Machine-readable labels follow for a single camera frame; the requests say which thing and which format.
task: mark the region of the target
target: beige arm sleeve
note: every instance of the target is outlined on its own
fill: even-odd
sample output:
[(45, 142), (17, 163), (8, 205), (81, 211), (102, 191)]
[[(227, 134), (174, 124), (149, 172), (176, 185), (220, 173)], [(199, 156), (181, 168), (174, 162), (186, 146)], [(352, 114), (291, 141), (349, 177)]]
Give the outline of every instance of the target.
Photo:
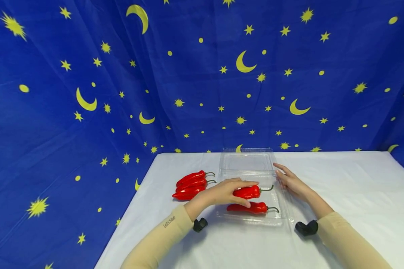
[(184, 206), (177, 206), (171, 215), (148, 233), (124, 260), (121, 269), (154, 269), (169, 252), (193, 228)]
[(387, 261), (353, 227), (332, 212), (317, 221), (318, 235), (347, 269), (390, 269)]

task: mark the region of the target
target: blue fabric backdrop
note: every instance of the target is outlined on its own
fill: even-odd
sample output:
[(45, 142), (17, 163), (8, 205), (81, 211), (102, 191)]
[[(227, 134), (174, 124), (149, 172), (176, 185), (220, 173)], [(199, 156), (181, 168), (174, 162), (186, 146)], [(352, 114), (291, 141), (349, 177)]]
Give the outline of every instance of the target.
[(0, 268), (93, 268), (156, 154), (241, 146), (404, 166), (404, 1), (0, 0)]

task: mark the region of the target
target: red pepper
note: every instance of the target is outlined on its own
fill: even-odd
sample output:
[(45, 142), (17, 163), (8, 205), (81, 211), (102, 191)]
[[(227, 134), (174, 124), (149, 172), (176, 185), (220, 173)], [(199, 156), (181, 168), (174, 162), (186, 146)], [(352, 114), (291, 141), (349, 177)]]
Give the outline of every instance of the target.
[(200, 177), (205, 178), (205, 176), (207, 176), (207, 175), (210, 174), (210, 173), (212, 173), (212, 175), (215, 176), (215, 174), (214, 174), (213, 172), (205, 173), (203, 170), (200, 170), (200, 171), (197, 172), (197, 173), (191, 173), (190, 175), (187, 175), (187, 176), (183, 177), (182, 179), (180, 179), (180, 180), (177, 182), (177, 187), (178, 187), (179, 185), (184, 184), (185, 182), (193, 181), (193, 180), (198, 179), (198, 178), (200, 178)]
[(239, 190), (236, 190), (235, 192), (233, 192), (233, 195), (247, 199), (247, 200), (253, 199), (253, 198), (259, 198), (261, 192), (268, 192), (268, 191), (272, 190), (273, 187), (274, 187), (274, 185), (272, 185), (271, 189), (269, 189), (269, 190), (261, 190), (259, 188), (259, 186), (255, 185), (252, 187), (246, 187), (246, 188), (241, 188)]
[(266, 214), (269, 209), (274, 209), (277, 210), (279, 213), (280, 211), (276, 207), (267, 207), (264, 202), (261, 203), (255, 203), (255, 202), (250, 202), (250, 208), (247, 208), (245, 206), (242, 206), (240, 204), (230, 204), (227, 206), (226, 210), (227, 211), (240, 211), (240, 212), (249, 212), (252, 214)]
[(195, 181), (189, 181), (189, 182), (185, 182), (185, 183), (179, 185), (177, 187), (177, 189), (175, 190), (175, 192), (179, 192), (179, 191), (182, 191), (182, 190), (190, 188), (190, 187), (206, 187), (209, 182), (217, 183), (213, 179), (207, 181), (205, 178), (197, 178)]
[(202, 190), (205, 190), (205, 186), (202, 187), (190, 187), (179, 192), (174, 193), (172, 195), (173, 198), (177, 199), (178, 201), (189, 201), (192, 200), (194, 196), (200, 193)]

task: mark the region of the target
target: white tablecloth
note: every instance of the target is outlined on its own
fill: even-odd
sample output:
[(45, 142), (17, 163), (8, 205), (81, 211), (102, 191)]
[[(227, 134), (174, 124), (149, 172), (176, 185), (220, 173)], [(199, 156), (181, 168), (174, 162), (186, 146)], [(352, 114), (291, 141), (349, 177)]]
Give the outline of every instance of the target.
[[(273, 153), (317, 191), (366, 238), (393, 268), (404, 269), (404, 169), (387, 152)], [(131, 201), (95, 269), (119, 269), (131, 249), (177, 206), (175, 182), (189, 173), (219, 172), (220, 153), (158, 155)], [(314, 219), (298, 201), (289, 204), (295, 221)], [(209, 225), (191, 231), (160, 264), (176, 269), (341, 268), (332, 253), (313, 236), (292, 232), (293, 260), (275, 259), (282, 250), (270, 229), (216, 221), (213, 208), (201, 217)]]

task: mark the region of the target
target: black clip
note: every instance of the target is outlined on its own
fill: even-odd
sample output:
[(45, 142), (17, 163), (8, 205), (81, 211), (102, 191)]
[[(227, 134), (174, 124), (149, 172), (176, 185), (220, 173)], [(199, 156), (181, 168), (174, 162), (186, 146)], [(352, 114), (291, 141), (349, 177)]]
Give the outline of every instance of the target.
[(208, 221), (204, 218), (201, 218), (201, 220), (195, 220), (195, 223), (193, 224), (193, 230), (195, 232), (201, 232), (202, 229), (204, 229), (208, 225)]
[(315, 235), (317, 233), (317, 230), (319, 229), (319, 225), (315, 220), (310, 221), (307, 225), (299, 221), (295, 225), (295, 229), (298, 231), (298, 233), (305, 237), (309, 235)]

